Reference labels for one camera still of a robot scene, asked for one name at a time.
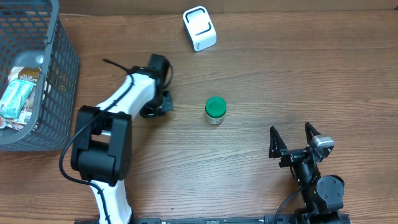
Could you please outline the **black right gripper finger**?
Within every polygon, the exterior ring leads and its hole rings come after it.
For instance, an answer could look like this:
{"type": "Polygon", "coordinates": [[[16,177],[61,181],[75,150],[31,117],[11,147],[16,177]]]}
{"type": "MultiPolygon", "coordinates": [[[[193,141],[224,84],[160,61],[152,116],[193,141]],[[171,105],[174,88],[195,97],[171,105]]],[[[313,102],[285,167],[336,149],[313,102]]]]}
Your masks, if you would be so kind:
{"type": "Polygon", "coordinates": [[[270,139],[269,158],[282,157],[288,148],[274,126],[270,127],[270,139]]]}
{"type": "Polygon", "coordinates": [[[314,136],[320,135],[320,133],[309,123],[305,123],[305,133],[307,138],[307,144],[310,144],[314,136]]]}

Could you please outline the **green lid white jar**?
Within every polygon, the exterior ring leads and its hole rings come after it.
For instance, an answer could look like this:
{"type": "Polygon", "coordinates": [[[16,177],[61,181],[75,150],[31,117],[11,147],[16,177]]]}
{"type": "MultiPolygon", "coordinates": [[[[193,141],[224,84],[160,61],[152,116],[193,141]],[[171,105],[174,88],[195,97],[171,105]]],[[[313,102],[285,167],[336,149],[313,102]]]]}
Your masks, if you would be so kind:
{"type": "Polygon", "coordinates": [[[210,124],[221,124],[227,110],[225,100],[220,96],[209,98],[205,104],[205,118],[210,124]]]}

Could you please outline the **brown white snack bag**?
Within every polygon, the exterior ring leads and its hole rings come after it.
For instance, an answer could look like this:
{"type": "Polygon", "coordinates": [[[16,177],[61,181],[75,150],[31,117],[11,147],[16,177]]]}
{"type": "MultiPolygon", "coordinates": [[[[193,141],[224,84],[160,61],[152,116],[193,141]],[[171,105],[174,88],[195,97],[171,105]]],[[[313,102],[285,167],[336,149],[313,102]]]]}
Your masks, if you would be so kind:
{"type": "Polygon", "coordinates": [[[34,87],[30,95],[26,99],[25,104],[22,107],[22,110],[18,118],[5,118],[1,115],[1,129],[10,128],[20,131],[29,122],[35,108],[34,106],[35,90],[37,87],[37,82],[40,80],[39,78],[40,72],[41,72],[40,68],[29,68],[29,67],[12,68],[8,76],[8,85],[11,81],[19,79],[34,83],[34,87]]]}

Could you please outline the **teal wipes packet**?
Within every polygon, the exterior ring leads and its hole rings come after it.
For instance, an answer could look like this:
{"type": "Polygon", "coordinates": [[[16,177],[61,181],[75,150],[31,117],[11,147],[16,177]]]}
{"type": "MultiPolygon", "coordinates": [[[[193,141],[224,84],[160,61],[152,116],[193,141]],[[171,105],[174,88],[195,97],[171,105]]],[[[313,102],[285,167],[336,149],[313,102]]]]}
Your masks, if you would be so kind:
{"type": "Polygon", "coordinates": [[[1,98],[1,115],[5,118],[18,118],[34,83],[15,79],[9,83],[1,98]]]}

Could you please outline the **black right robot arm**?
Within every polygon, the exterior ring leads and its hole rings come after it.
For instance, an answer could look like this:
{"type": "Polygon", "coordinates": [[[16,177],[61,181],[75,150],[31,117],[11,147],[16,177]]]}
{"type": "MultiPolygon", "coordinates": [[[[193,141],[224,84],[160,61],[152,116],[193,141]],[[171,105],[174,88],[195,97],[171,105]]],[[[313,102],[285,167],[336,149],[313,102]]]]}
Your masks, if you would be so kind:
{"type": "Polygon", "coordinates": [[[298,183],[298,190],[286,198],[275,215],[264,217],[271,223],[349,223],[349,216],[341,215],[343,208],[344,180],[337,175],[321,176],[317,164],[327,158],[334,148],[334,140],[319,133],[309,122],[305,123],[307,145],[290,150],[275,127],[270,127],[269,157],[280,159],[279,167],[288,167],[298,183]],[[292,198],[301,194],[303,208],[294,214],[280,213],[292,198]]]}

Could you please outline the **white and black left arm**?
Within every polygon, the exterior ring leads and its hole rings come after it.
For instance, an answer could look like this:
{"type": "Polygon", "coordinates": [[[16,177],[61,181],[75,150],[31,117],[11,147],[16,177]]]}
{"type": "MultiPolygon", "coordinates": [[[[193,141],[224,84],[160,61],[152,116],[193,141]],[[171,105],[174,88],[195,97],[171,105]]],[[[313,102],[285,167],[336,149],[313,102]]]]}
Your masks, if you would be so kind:
{"type": "Polygon", "coordinates": [[[107,100],[79,109],[66,145],[72,149],[71,167],[80,174],[66,179],[92,189],[99,209],[95,223],[133,223],[124,183],[132,158],[132,122],[173,110],[168,87],[174,71],[165,56],[152,54],[147,66],[122,70],[126,79],[107,100]]]}

